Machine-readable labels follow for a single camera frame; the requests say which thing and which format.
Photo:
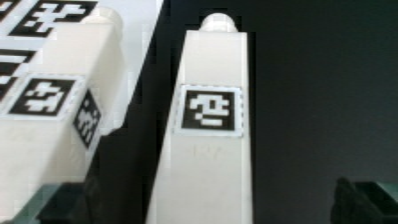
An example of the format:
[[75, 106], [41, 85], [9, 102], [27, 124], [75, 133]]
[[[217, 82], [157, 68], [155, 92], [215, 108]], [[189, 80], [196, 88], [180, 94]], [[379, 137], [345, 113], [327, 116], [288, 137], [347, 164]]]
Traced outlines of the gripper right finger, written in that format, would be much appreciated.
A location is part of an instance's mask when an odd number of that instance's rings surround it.
[[338, 179], [331, 224], [398, 224], [398, 183]]

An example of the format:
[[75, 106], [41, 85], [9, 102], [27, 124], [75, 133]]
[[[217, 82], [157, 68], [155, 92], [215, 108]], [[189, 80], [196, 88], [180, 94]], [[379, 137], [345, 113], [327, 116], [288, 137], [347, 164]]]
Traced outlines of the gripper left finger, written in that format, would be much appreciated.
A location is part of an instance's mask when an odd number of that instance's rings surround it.
[[82, 182], [41, 186], [11, 224], [98, 224]]

